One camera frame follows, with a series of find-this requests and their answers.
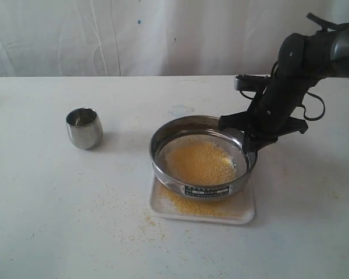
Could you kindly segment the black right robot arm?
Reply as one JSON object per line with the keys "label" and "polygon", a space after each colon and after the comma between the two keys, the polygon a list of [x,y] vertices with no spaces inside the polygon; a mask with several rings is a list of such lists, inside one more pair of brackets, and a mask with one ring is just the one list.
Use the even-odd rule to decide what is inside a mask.
{"label": "black right robot arm", "polygon": [[221,116],[218,127],[243,131],[244,152],[258,151],[283,135],[303,134],[310,118],[291,114],[325,78],[349,78],[349,23],[312,36],[292,33],[283,41],[270,76],[236,76],[236,90],[255,95],[246,111]]}

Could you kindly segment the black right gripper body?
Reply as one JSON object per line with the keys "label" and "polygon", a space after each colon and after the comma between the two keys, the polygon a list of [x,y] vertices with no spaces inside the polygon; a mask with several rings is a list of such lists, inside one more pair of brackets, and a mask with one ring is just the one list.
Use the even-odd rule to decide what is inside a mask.
{"label": "black right gripper body", "polygon": [[247,109],[253,119],[254,130],[250,133],[278,138],[295,132],[305,133],[307,122],[291,117],[291,114],[302,104],[304,95],[311,88],[311,79],[286,76],[280,72],[270,78],[265,90],[256,92]]}

